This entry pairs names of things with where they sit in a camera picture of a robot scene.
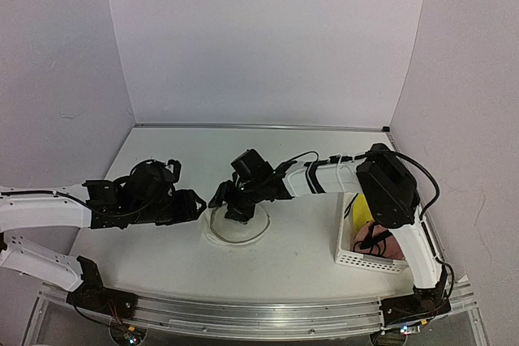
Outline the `white mesh laundry bag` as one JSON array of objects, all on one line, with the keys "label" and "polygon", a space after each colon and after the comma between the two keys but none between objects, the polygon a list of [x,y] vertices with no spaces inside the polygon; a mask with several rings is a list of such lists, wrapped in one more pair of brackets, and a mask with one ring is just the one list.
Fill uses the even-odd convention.
[{"label": "white mesh laundry bag", "polygon": [[258,241],[271,225],[270,215],[260,206],[255,207],[253,217],[238,222],[225,217],[227,207],[213,208],[206,212],[204,236],[219,246],[245,246]]}]

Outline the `white plastic basket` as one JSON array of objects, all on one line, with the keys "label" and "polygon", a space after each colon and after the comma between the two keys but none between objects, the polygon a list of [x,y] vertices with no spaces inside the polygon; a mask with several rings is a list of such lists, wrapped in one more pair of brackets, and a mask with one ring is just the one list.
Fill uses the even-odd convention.
[{"label": "white plastic basket", "polygon": [[375,241],[387,229],[375,225],[363,195],[339,194],[337,214],[336,264],[390,274],[399,274],[408,267],[392,236]]}]

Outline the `yellow bra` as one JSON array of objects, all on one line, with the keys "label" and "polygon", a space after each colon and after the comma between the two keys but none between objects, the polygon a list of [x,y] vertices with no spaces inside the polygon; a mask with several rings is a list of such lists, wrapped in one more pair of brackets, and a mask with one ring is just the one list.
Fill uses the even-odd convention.
[{"label": "yellow bra", "polygon": [[369,224],[374,220],[364,194],[355,194],[346,204],[344,218],[350,218],[355,235],[360,232],[365,224]]}]

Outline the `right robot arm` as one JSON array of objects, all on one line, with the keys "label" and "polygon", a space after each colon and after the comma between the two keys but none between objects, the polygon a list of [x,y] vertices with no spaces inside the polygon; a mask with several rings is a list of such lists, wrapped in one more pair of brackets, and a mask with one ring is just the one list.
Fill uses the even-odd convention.
[{"label": "right robot arm", "polygon": [[435,195],[422,206],[418,185],[406,165],[426,176],[435,190],[437,181],[417,161],[383,143],[356,156],[335,155],[304,161],[295,156],[272,167],[255,149],[231,164],[231,179],[222,182],[209,202],[214,214],[246,224],[259,214],[260,204],[307,195],[355,194],[364,198],[371,214],[369,229],[357,248],[384,248],[394,240],[407,262],[414,282],[408,308],[417,316],[446,306],[453,284],[450,264],[439,258],[425,222]]}]

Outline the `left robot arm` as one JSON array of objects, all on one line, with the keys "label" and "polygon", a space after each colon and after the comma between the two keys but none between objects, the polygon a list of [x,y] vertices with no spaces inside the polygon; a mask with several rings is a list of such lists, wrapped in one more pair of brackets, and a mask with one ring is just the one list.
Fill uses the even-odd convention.
[{"label": "left robot arm", "polygon": [[10,233],[21,229],[74,227],[125,229],[198,220],[206,202],[194,190],[178,190],[177,160],[139,162],[122,177],[87,180],[61,189],[1,190],[1,265],[75,293],[92,311],[109,304],[95,262],[72,257]]}]

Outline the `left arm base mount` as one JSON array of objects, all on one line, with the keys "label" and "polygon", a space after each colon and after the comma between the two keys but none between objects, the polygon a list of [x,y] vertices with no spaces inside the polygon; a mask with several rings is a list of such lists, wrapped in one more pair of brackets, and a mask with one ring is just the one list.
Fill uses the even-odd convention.
[{"label": "left arm base mount", "polygon": [[132,319],[137,304],[137,295],[119,289],[107,288],[95,262],[78,256],[81,268],[81,284],[67,294],[66,302],[77,308],[120,319]]}]

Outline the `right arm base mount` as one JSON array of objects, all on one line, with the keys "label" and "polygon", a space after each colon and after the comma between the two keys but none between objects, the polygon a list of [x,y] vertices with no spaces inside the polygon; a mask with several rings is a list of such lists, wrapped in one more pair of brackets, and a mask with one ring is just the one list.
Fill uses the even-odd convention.
[{"label": "right arm base mount", "polygon": [[380,303],[385,328],[432,319],[451,311],[447,293],[442,288],[414,288],[410,295],[385,298]]}]

